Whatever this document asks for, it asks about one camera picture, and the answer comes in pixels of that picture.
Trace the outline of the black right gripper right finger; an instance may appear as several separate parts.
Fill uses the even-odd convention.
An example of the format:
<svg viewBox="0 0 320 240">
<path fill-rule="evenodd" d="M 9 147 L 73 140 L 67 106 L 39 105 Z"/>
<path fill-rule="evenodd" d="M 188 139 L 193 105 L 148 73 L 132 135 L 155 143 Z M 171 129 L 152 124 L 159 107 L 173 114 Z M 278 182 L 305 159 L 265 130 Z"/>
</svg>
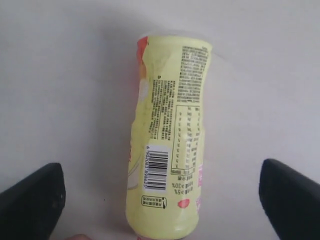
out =
<svg viewBox="0 0 320 240">
<path fill-rule="evenodd" d="M 320 185 L 276 160 L 263 161 L 259 200 L 281 240 L 320 238 Z"/>
</svg>

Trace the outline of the open human hand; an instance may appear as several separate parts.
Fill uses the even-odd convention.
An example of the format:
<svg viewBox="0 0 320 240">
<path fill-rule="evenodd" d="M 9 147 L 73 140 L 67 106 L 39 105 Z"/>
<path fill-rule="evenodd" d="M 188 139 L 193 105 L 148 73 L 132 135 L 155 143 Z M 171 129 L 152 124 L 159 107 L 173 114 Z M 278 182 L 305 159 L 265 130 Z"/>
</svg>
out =
<svg viewBox="0 0 320 240">
<path fill-rule="evenodd" d="M 64 240 L 92 240 L 89 236 L 86 234 L 76 234 L 73 236 L 69 236 L 65 238 Z"/>
</svg>

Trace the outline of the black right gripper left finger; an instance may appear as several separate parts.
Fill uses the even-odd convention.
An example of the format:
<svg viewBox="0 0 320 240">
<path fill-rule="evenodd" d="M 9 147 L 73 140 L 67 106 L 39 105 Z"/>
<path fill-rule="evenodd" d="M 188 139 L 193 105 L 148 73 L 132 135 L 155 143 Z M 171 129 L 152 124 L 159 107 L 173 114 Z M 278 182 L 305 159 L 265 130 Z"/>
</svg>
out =
<svg viewBox="0 0 320 240">
<path fill-rule="evenodd" d="M 0 194 L 0 238 L 48 240 L 65 204 L 62 166 L 48 163 Z"/>
</svg>

